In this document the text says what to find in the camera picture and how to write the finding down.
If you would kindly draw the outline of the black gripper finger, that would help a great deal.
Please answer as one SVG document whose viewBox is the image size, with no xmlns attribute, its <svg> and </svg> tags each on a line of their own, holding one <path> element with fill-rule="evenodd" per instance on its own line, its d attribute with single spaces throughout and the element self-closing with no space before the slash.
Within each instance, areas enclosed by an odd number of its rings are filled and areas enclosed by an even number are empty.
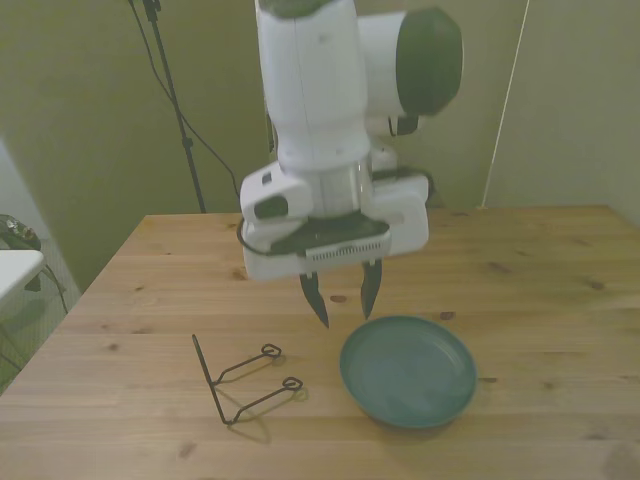
<svg viewBox="0 0 640 480">
<path fill-rule="evenodd" d="M 322 324 L 326 328 L 329 328 L 329 316 L 325 301 L 319 290 L 319 279 L 317 273 L 313 272 L 302 274 L 300 276 L 300 285 L 309 306 L 313 309 Z"/>
<path fill-rule="evenodd" d="M 369 319 L 382 281 L 382 260 L 367 261 L 362 264 L 363 282 L 360 290 L 361 307 L 364 318 Z"/>
</svg>

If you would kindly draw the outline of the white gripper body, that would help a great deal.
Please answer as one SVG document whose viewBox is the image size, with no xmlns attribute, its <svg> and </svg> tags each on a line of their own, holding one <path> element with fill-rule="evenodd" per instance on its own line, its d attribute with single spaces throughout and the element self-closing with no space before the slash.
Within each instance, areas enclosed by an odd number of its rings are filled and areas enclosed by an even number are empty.
<svg viewBox="0 0 640 480">
<path fill-rule="evenodd" d="M 428 241 L 427 175 L 357 163 L 299 174 L 272 163 L 241 188 L 249 277 L 272 280 L 411 253 Z"/>
</svg>

